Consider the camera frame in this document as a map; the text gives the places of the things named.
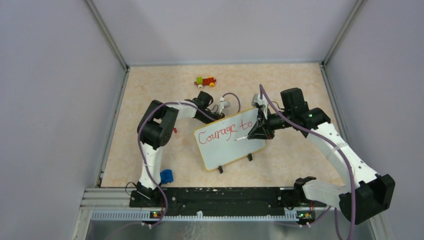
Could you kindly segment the red white marker pen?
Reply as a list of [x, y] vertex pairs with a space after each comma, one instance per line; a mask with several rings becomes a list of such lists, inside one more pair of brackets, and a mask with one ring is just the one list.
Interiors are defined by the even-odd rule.
[[246, 135], [246, 136], [239, 137], [239, 138], [235, 139], [234, 141], [240, 141], [240, 140], [244, 140], [244, 139], [248, 139], [248, 136]]

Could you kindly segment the white whiteboard yellow edge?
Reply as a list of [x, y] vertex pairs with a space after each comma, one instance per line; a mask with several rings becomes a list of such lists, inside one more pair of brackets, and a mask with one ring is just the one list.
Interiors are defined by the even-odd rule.
[[258, 109], [252, 107], [222, 118], [193, 132], [205, 169], [218, 169], [264, 149], [263, 139], [235, 139], [247, 136], [257, 120]]

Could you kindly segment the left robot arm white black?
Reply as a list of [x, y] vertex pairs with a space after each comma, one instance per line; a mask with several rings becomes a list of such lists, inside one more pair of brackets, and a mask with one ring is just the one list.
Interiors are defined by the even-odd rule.
[[137, 126], [137, 138], [142, 154], [142, 172], [136, 184], [141, 200], [149, 207], [160, 202], [160, 168], [164, 146], [170, 141], [176, 122], [181, 119], [196, 119], [204, 124], [213, 123], [225, 117], [222, 108], [229, 106], [221, 103], [217, 110], [209, 109], [213, 97], [201, 91], [193, 99], [163, 103], [153, 100]]

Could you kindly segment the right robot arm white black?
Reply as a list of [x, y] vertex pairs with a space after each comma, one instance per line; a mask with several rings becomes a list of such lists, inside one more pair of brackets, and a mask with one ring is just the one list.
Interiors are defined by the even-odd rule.
[[341, 211], [355, 225], [389, 209], [396, 182], [368, 166], [340, 136], [328, 115], [320, 108], [310, 109], [300, 88], [280, 93], [283, 109], [272, 106], [264, 89], [252, 98], [258, 109], [248, 140], [272, 140], [277, 130], [293, 128], [313, 143], [344, 182], [338, 186], [316, 179], [298, 178], [293, 200], [299, 206], [321, 202]]

